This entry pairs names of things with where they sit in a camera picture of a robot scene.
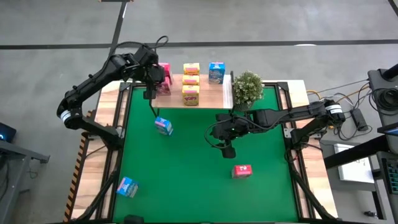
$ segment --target green table surface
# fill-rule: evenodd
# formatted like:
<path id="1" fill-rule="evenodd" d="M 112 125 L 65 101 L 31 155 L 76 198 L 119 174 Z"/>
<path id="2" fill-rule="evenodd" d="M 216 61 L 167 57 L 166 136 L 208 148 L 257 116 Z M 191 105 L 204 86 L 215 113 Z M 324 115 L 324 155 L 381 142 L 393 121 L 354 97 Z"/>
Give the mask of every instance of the green table surface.
<path id="1" fill-rule="evenodd" d="M 142 92 L 132 93 L 120 173 L 120 179 L 138 181 L 139 188 L 134 198 L 117 195 L 115 222 L 129 214 L 146 222 L 297 221 L 281 126 L 234 140 L 236 158 L 224 159 L 203 133 L 215 114 L 226 110 L 161 109 L 160 116 L 174 127 L 164 136 Z M 264 89 L 258 108 L 278 109 L 274 88 Z M 234 165 L 241 164 L 252 165 L 253 175 L 232 179 Z"/>

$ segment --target desk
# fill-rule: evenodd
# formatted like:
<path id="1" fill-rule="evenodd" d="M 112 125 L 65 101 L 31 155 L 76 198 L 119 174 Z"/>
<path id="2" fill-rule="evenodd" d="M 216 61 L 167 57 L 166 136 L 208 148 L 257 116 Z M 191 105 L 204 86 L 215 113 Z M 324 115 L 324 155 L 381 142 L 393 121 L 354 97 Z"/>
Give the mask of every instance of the desk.
<path id="1" fill-rule="evenodd" d="M 276 81 L 265 81 L 267 83 L 276 83 Z M 307 94 L 305 92 L 305 85 L 304 82 L 301 80 L 289 80 L 289 81 L 285 81 L 287 82 L 287 86 L 289 87 L 289 97 L 290 99 L 284 95 L 284 92 L 282 90 L 279 90 L 280 92 L 280 105 L 277 104 L 277 100 L 275 99 L 275 97 L 268 97 L 269 100 L 268 101 L 264 101 L 262 103 L 259 103 L 255 106 L 258 107 L 264 107 L 264 106 L 268 106 L 268 108 L 272 108 L 274 107 L 274 109 L 277 109 L 275 107 L 281 106 L 283 108 L 287 107 L 287 102 L 290 100 L 292 106 L 302 106 L 302 105 L 307 105 L 308 104 L 308 98 L 307 98 Z M 95 121 L 102 124 L 102 125 L 106 125 L 106 124 L 113 124 L 115 126 L 118 125 L 123 125 L 124 121 L 126 121 L 127 116 L 124 116 L 124 112 L 126 111 L 126 102 L 127 101 L 132 101 L 132 108 L 134 106 L 135 103 L 139 103 L 137 101 L 140 101 L 140 99 L 142 98 L 142 93 L 138 93 L 138 94 L 132 94 L 132 97 L 129 98 L 127 92 L 125 91 L 124 94 L 119 94 L 119 88 L 120 88 L 120 82 L 112 82 L 109 85 L 107 85 L 106 87 L 104 87 L 102 89 L 100 98 L 99 98 L 99 102 L 98 102 L 98 107 L 96 109 L 96 111 L 94 111 L 93 113 L 91 113 L 91 117 L 95 116 Z M 272 90 L 266 90 L 264 89 L 264 93 L 266 95 L 271 95 L 272 94 Z M 120 110 L 119 113 L 115 114 L 115 108 L 119 108 Z M 213 119 L 214 119 L 214 114 L 218 113 L 220 110 L 216 110 L 216 109 L 212 109 L 212 110 L 199 110 L 200 111 L 200 115 L 197 114 L 198 110 L 195 109 L 189 109 L 187 110 L 187 113 L 182 113 L 184 110 L 181 109 L 162 109 L 160 111 L 161 116 L 178 116 L 178 117 L 182 117 L 182 116 L 186 116 L 186 118 L 190 119 L 190 118 L 194 118 L 196 116 L 203 116 L 203 119 L 200 119 L 200 122 L 198 122 L 200 124 L 200 126 L 195 126 L 196 130 L 192 130 L 193 132 L 197 133 L 197 131 L 201 131 L 201 135 L 199 137 L 195 137 L 195 139 L 201 139 L 201 141 L 204 142 L 203 140 L 203 128 L 206 128 L 209 124 L 213 123 Z M 130 116 L 128 117 L 128 123 L 129 126 L 127 127 L 127 140 L 126 140 L 126 144 L 125 144 L 125 149 L 130 148 L 130 144 L 140 144 L 140 140 L 144 140 L 142 138 L 137 138 L 134 139 L 134 136 L 131 136 L 130 133 L 135 133 L 135 136 L 139 135 L 139 131 L 138 130 L 134 130 L 134 127 L 131 126 L 130 124 L 139 124 L 140 126 L 143 126 L 143 130 L 142 132 L 148 132 L 148 131 L 152 131 L 155 132 L 155 129 L 151 124 L 148 125 L 144 125 L 141 124 L 142 122 L 144 122 L 146 119 L 148 118 L 142 118 L 142 119 L 137 119 L 136 115 L 134 115 L 135 113 L 137 114 L 149 114 L 150 116 L 153 116 L 153 114 L 150 112 L 149 107 L 147 106 L 137 106 L 135 107 L 133 110 L 128 111 Z M 297 122 L 297 127 L 300 128 L 302 126 L 305 126 L 307 123 L 309 122 L 309 120 L 306 121 L 299 121 Z M 176 118 L 172 119 L 172 123 L 174 125 L 181 126 L 182 123 L 179 122 Z M 124 154 L 123 155 L 123 161 L 122 163 L 122 168 L 121 168 L 121 177 L 123 177 L 123 175 L 126 175 L 128 177 L 132 177 L 133 179 L 140 179 L 141 180 L 141 189 L 139 189 L 139 191 L 142 193 L 141 196 L 139 196 L 139 194 L 137 193 L 136 197 L 134 199 L 129 199 L 129 198 L 122 198 L 120 196 L 116 197 L 116 206 L 109 206 L 109 202 L 113 201 L 114 199 L 111 198 L 111 189 L 108 191 L 107 196 L 104 199 L 104 204 L 103 207 L 101 208 L 101 214 L 100 213 L 96 213 L 93 215 L 93 218 L 101 218 L 101 217 L 106 217 L 108 214 L 113 214 L 114 218 L 117 221 L 120 221 L 120 218 L 123 217 L 124 214 L 126 214 L 126 207 L 132 206 L 135 208 L 135 211 L 137 211 L 139 208 L 138 204 L 135 204 L 135 202 L 142 202 L 142 203 L 148 203 L 146 205 L 146 207 L 151 207 L 148 210 L 141 210 L 140 213 L 145 213 L 145 212 L 151 212 L 155 209 L 157 209 L 153 204 L 156 203 L 149 203 L 149 202 L 145 202 L 144 201 L 144 197 L 143 195 L 145 194 L 150 194 L 147 190 L 152 189 L 152 192 L 155 192 L 158 188 L 160 187 L 168 187 L 169 190 L 172 190 L 173 192 L 176 193 L 176 190 L 185 190 L 184 195 L 175 195 L 175 196 L 179 196 L 177 198 L 183 198 L 185 201 L 184 202 L 192 202 L 194 200 L 198 200 L 200 197 L 206 197 L 207 198 L 207 204 L 205 203 L 204 200 L 202 200 L 201 202 L 198 203 L 198 206 L 195 208 L 197 209 L 201 209 L 201 212 L 205 212 L 206 217 L 207 218 L 212 218 L 211 220 L 207 220 L 207 221 L 220 221 L 220 220 L 214 220 L 219 218 L 225 218 L 226 215 L 220 215 L 219 213 L 217 215 L 211 214 L 211 211 L 209 210 L 203 210 L 203 207 L 205 205 L 207 205 L 207 207 L 209 206 L 209 203 L 214 203 L 216 206 L 218 206 L 218 208 L 220 208 L 222 205 L 226 205 L 226 203 L 224 204 L 220 204 L 222 201 L 225 201 L 225 199 L 223 200 L 223 197 L 228 197 L 231 200 L 231 203 L 233 203 L 234 205 L 236 205 L 237 203 L 241 202 L 242 200 L 248 200 L 248 201 L 253 201 L 254 196 L 253 195 L 247 195 L 244 198 L 239 198 L 237 195 L 233 195 L 234 193 L 236 193 L 236 191 L 239 190 L 244 190 L 244 189 L 248 189 L 248 187 L 253 187 L 253 189 L 247 190 L 247 191 L 253 191 L 256 194 L 262 194 L 260 196 L 262 196 L 263 198 L 261 198 L 261 203 L 263 204 L 264 210 L 261 210 L 262 213 L 261 214 L 258 210 L 257 207 L 252 207 L 252 209 L 246 209 L 246 212 L 242 212 L 242 213 L 237 213 L 233 215 L 233 220 L 224 220 L 225 222 L 238 222 L 238 221 L 256 221 L 256 220 L 260 220 L 260 221 L 295 221 L 297 219 L 297 215 L 298 213 L 301 213 L 303 217 L 308 217 L 309 216 L 309 212 L 307 209 L 307 201 L 302 193 L 302 191 L 299 189 L 298 190 L 298 194 L 299 194 L 299 201 L 300 201 L 300 211 L 295 212 L 295 208 L 297 208 L 297 205 L 294 204 L 294 202 L 292 200 L 294 200 L 294 196 L 292 191 L 294 190 L 294 187 L 292 187 L 292 184 L 290 182 L 289 179 L 289 172 L 288 172 L 288 168 L 287 168 L 287 164 L 285 163 L 285 161 L 283 160 L 269 160 L 268 162 L 275 162 L 276 164 L 274 164 L 274 166 L 278 166 L 278 177 L 279 178 L 272 178 L 272 175 L 270 173 L 267 173 L 267 167 L 264 165 L 266 164 L 266 162 L 264 164 L 261 164 L 260 161 L 258 160 L 258 158 L 256 158 L 256 153 L 268 153 L 268 154 L 262 154 L 263 156 L 276 156 L 280 159 L 281 153 L 283 154 L 283 151 L 264 151 L 262 149 L 259 148 L 259 146 L 256 146 L 257 143 L 255 143 L 253 149 L 251 148 L 251 151 L 249 150 L 243 150 L 245 148 L 245 145 L 247 144 L 252 144 L 253 142 L 258 142 L 259 140 L 257 138 L 267 138 L 267 140 L 269 142 L 273 141 L 273 144 L 281 144 L 281 139 L 283 138 L 283 136 L 281 136 L 280 133 L 281 129 L 280 128 L 275 128 L 272 131 L 269 131 L 267 133 L 264 134 L 257 134 L 257 135 L 252 135 L 252 136 L 247 136 L 244 139 L 247 140 L 252 140 L 252 142 L 238 142 L 239 140 L 244 140 L 244 139 L 238 139 L 236 140 L 236 152 L 237 152 L 237 160 L 227 160 L 227 159 L 223 159 L 221 156 L 221 153 L 219 150 L 217 149 L 212 149 L 210 148 L 208 145 L 205 144 L 199 144 L 199 147 L 201 150 L 194 150 L 194 156 L 197 156 L 201 159 L 194 161 L 191 160 L 190 158 L 190 154 L 187 151 L 184 151 L 182 147 L 178 147 L 179 150 L 178 153 L 176 151 L 168 151 L 165 154 L 165 151 L 161 151 L 160 149 L 160 145 L 154 145 L 155 142 L 157 142 L 156 144 L 160 144 L 162 143 L 163 146 L 167 146 L 169 144 L 169 146 L 167 146 L 167 148 L 171 147 L 171 146 L 175 146 L 174 143 L 170 143 L 167 142 L 168 139 L 166 136 L 152 136 L 152 138 L 156 138 L 156 141 L 150 141 L 151 145 L 148 148 L 149 152 L 152 152 L 153 150 L 156 150 L 156 154 L 150 154 L 147 153 L 145 151 L 132 151 L 129 150 L 129 152 L 124 151 L 124 153 L 128 153 L 128 154 Z M 179 132 L 176 135 L 186 135 L 188 136 L 189 133 L 183 133 L 183 132 Z M 314 145 L 318 145 L 319 146 L 319 142 L 316 140 L 311 140 L 310 141 L 311 144 Z M 85 158 L 85 155 L 87 153 L 90 153 L 91 151 L 94 151 L 95 149 L 97 149 L 98 147 L 102 146 L 102 143 L 99 139 L 94 139 L 94 140 L 89 140 L 87 138 L 82 138 L 81 140 L 81 144 L 80 144 L 80 151 L 78 154 L 78 158 L 76 160 L 76 165 L 75 165 L 75 172 L 73 174 L 72 177 L 72 184 L 71 184 L 71 191 L 70 194 L 68 196 L 67 199 L 67 209 L 65 211 L 65 217 L 64 217 L 64 221 L 67 221 L 68 219 L 72 218 L 76 218 L 79 215 L 81 215 L 85 208 L 91 203 L 92 199 L 95 197 L 95 195 L 97 194 L 97 192 L 99 191 L 100 187 L 101 187 L 101 182 L 103 179 L 103 172 L 104 172 L 104 168 L 106 166 L 108 167 L 113 167 L 112 163 L 114 162 L 114 158 L 116 158 L 116 156 L 112 156 L 113 159 L 111 159 L 108 164 L 106 162 L 106 156 L 109 154 L 117 154 L 117 152 L 107 152 L 106 149 L 102 149 L 98 152 L 96 152 L 95 154 L 90 155 L 90 157 Z M 142 159 L 137 160 L 137 161 L 131 161 L 130 163 L 127 162 L 127 158 L 128 157 L 142 157 L 142 156 L 149 156 L 150 158 L 147 159 Z M 173 164 L 166 164 L 164 160 L 160 159 L 160 158 L 155 158 L 155 155 L 162 155 L 164 157 L 167 156 L 167 158 L 169 159 L 174 159 L 173 160 Z M 331 213 L 334 216 L 337 216 L 336 214 L 336 208 L 335 208 L 335 204 L 333 201 L 333 196 L 331 194 L 331 189 L 329 186 L 329 182 L 328 182 L 328 177 L 326 174 L 326 169 L 325 169 L 325 165 L 323 163 L 323 157 L 322 157 L 322 153 L 318 150 L 318 149 L 314 149 L 311 147 L 308 147 L 306 149 L 304 149 L 302 151 L 302 155 L 303 155 L 303 164 L 299 164 L 297 163 L 297 168 L 303 167 L 305 168 L 305 171 L 307 173 L 307 179 L 308 179 L 308 183 L 309 186 L 311 188 L 311 190 L 313 191 L 313 193 L 315 194 L 315 196 L 317 197 L 317 199 L 321 202 L 321 204 L 328 210 L 329 213 Z M 181 162 L 176 161 L 176 158 L 184 158 L 187 163 L 184 165 Z M 157 162 L 159 162 L 162 166 L 165 165 L 173 165 L 172 167 L 168 168 L 166 167 L 164 169 L 164 173 L 159 172 L 157 169 L 152 169 L 151 167 L 154 167 L 155 164 L 151 164 L 150 166 L 150 171 L 151 175 L 160 175 L 161 177 L 164 177 L 164 179 L 162 179 L 161 181 L 167 181 L 167 180 L 172 180 L 172 182 L 174 183 L 174 185 L 164 185 L 163 182 L 159 182 L 159 187 L 153 187 L 154 183 L 151 183 L 150 178 L 148 178 L 148 173 L 145 174 L 144 172 L 141 172 L 137 167 L 145 167 L 146 165 L 148 165 L 150 161 L 153 160 L 157 160 Z M 208 185 L 210 185 L 210 180 L 213 182 L 216 182 L 215 186 L 221 186 L 224 191 L 222 191 L 222 189 L 213 189 L 212 192 L 208 192 L 211 195 L 216 195 L 218 192 L 226 192 L 226 196 L 225 195 L 218 195 L 216 200 L 209 200 L 208 196 L 209 195 L 205 195 L 204 191 L 201 191 L 200 188 L 198 188 L 197 186 L 195 186 L 195 181 L 196 180 L 200 180 L 200 178 L 202 178 L 202 176 L 200 176 L 200 170 L 193 170 L 192 174 L 195 175 L 196 179 L 190 179 L 189 181 L 187 181 L 187 175 L 188 172 L 187 170 L 184 169 L 184 167 L 188 167 L 190 166 L 190 169 L 193 168 L 193 164 L 199 163 L 199 162 L 208 162 L 211 161 L 213 164 L 216 164 L 216 162 L 218 163 L 216 166 L 210 167 L 212 168 L 211 170 L 207 170 L 205 169 L 205 174 L 206 174 L 206 180 L 207 182 L 203 185 L 203 187 L 207 187 Z M 230 170 L 232 169 L 232 166 L 235 164 L 239 164 L 240 162 L 242 163 L 246 163 L 246 164 L 255 164 L 255 166 L 253 166 L 254 168 L 254 175 L 248 179 L 249 184 L 247 182 L 234 182 L 235 180 L 231 180 L 230 179 Z M 171 176 L 168 172 L 176 172 L 176 174 L 174 176 Z M 257 173 L 257 177 L 261 177 L 263 175 L 263 177 L 266 177 L 266 179 L 268 179 L 269 181 L 267 182 L 266 180 L 261 180 L 258 178 L 254 178 L 255 174 Z M 186 181 L 183 182 L 179 182 L 178 181 L 178 177 L 181 177 L 181 179 L 185 179 Z M 152 184 L 152 186 L 150 187 L 145 186 L 146 184 Z M 192 194 L 188 193 L 186 189 L 188 187 L 193 187 L 194 192 L 192 192 Z M 267 188 L 270 188 L 273 192 L 275 192 L 275 196 L 272 196 L 269 192 L 267 195 L 264 195 L 264 192 L 266 192 Z M 167 208 L 166 205 L 166 201 L 167 198 L 165 198 L 165 196 L 163 196 L 164 191 L 157 191 L 156 192 L 159 197 L 162 197 L 161 200 L 161 205 L 163 206 L 162 208 Z M 155 196 L 150 196 L 147 198 L 151 198 L 151 200 L 153 200 L 155 198 Z M 280 203 L 279 205 L 276 203 L 277 200 L 283 200 L 282 203 Z M 206 220 L 197 220 L 197 218 L 199 218 L 199 216 L 193 214 L 192 212 L 187 212 L 188 209 L 190 209 L 189 207 L 185 207 L 182 208 L 182 204 L 184 202 L 181 203 L 177 203 L 177 202 L 172 202 L 172 205 L 174 207 L 180 207 L 180 209 L 184 209 L 184 211 L 182 212 L 183 215 L 180 218 L 184 218 L 184 220 L 186 222 L 189 221 L 196 221 L 196 222 L 203 222 Z M 286 207 L 285 210 L 283 210 L 282 212 L 285 213 L 285 215 L 276 212 L 276 210 L 274 208 L 272 208 L 273 206 L 278 206 L 278 208 L 280 208 L 280 206 Z M 156 220 L 156 217 L 149 217 L 146 216 L 146 220 L 149 222 L 156 222 L 159 220 Z M 166 220 L 165 218 L 163 219 L 163 222 L 182 222 L 182 219 L 176 219 L 176 217 L 167 217 Z"/>

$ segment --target gray floor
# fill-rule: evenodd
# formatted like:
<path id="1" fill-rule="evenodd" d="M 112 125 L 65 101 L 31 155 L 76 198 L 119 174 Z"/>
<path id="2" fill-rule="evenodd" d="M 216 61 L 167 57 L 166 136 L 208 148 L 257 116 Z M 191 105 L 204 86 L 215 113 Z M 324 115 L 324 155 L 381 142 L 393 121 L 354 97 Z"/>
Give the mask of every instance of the gray floor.
<path id="1" fill-rule="evenodd" d="M 2 0 L 0 45 L 110 44 L 120 7 L 97 0 Z M 387 0 L 136 0 L 127 5 L 119 41 L 155 42 L 161 35 L 171 42 L 398 39 L 397 26 Z M 108 52 L 0 50 L 0 121 L 18 130 L 16 144 L 51 155 L 47 165 L 32 165 L 39 176 L 29 181 L 32 190 L 19 197 L 15 223 L 62 221 L 80 132 L 66 129 L 55 110 L 65 91 L 100 69 Z M 217 60 L 226 62 L 227 71 L 305 80 L 313 90 L 363 80 L 368 70 L 398 62 L 395 44 L 164 48 L 158 53 L 174 73 L 182 72 L 186 62 L 200 62 L 206 70 L 208 62 Z M 336 91 L 351 93 L 363 84 Z M 97 97 L 84 110 L 93 109 Z M 361 109 L 368 124 L 380 125 L 367 101 Z M 350 135 L 352 121 L 343 130 Z M 375 136 L 374 130 L 353 141 Z M 337 138 L 328 133 L 325 139 Z M 334 190 L 333 195 L 340 218 L 379 223 L 361 214 L 374 210 L 367 192 Z"/>

